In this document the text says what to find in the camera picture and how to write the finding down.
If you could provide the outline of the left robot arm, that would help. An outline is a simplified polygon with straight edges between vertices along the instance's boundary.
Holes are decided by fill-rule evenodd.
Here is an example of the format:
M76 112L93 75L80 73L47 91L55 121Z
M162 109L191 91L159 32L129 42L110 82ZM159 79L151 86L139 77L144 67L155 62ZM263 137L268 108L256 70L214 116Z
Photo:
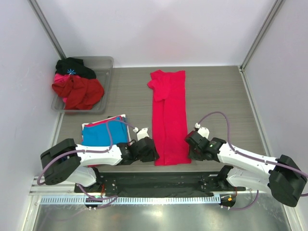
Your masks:
M136 161L158 159L154 141L149 137L109 147L84 146L75 144L73 139L65 139L40 155L43 170L37 183L57 185L69 181L97 192L103 183L95 166L131 165Z

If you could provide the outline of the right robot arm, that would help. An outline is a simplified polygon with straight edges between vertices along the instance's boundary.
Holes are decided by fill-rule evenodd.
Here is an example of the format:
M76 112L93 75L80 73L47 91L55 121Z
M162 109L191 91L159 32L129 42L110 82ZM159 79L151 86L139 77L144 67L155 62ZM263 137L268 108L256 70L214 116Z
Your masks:
M255 154L212 138L209 131L194 130L185 141L189 145L189 158L198 161L216 161L223 168L213 176L203 178L203 191L231 191L253 189L269 193L283 205L296 207L308 181L292 158L279 158Z

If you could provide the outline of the crimson pink t-shirt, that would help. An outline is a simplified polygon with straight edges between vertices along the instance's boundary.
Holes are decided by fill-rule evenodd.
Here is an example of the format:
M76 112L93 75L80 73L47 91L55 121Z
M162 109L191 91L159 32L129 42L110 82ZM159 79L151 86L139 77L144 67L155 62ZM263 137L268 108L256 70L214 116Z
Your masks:
M159 159L157 166L190 164L186 115L186 91L184 70L150 74L147 86L153 91L152 137Z

